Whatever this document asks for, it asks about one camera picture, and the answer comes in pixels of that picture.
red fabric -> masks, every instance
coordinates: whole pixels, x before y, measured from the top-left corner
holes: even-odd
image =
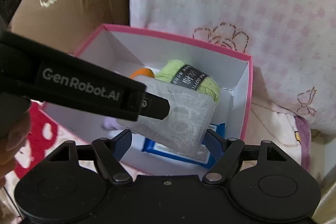
[[[28,135],[27,139],[31,146],[31,163],[28,168],[24,168],[20,164],[16,166],[14,172],[19,179],[23,178],[26,173],[44,159],[45,150],[51,148],[55,144],[57,138],[58,125],[44,115],[39,107],[39,104],[33,102],[29,110],[31,116],[31,134]],[[46,123],[51,125],[52,137],[50,140],[44,138],[42,134]]]

human hand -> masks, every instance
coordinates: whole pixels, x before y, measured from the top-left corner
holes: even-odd
[[[0,188],[5,183],[5,175],[16,166],[15,154],[26,144],[26,137],[31,130],[29,112],[17,121],[9,131],[8,137],[0,140]]]

green yarn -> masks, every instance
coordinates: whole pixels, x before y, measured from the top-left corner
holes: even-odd
[[[163,82],[171,82],[175,74],[185,65],[181,60],[170,60],[163,69],[155,75],[155,78]],[[211,78],[206,77],[198,86],[197,91],[210,95],[215,103],[219,101],[219,86]]]

purple fabric trim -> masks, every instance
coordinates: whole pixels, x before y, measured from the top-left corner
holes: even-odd
[[[296,116],[294,119],[301,139],[301,166],[309,172],[311,145],[311,133],[309,125],[308,122],[300,116]]]

pink box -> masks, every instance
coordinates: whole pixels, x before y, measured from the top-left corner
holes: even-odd
[[[251,56],[188,37],[108,24],[98,27],[75,55],[125,76],[144,66],[159,71],[169,60],[180,59],[212,76],[221,87],[211,123],[226,124],[225,138],[244,139],[252,93]],[[120,132],[104,130],[100,115],[50,103],[43,110],[87,142]],[[153,175],[202,176],[206,172],[199,165],[141,152],[143,142],[143,136],[133,134],[132,146],[121,161]]]

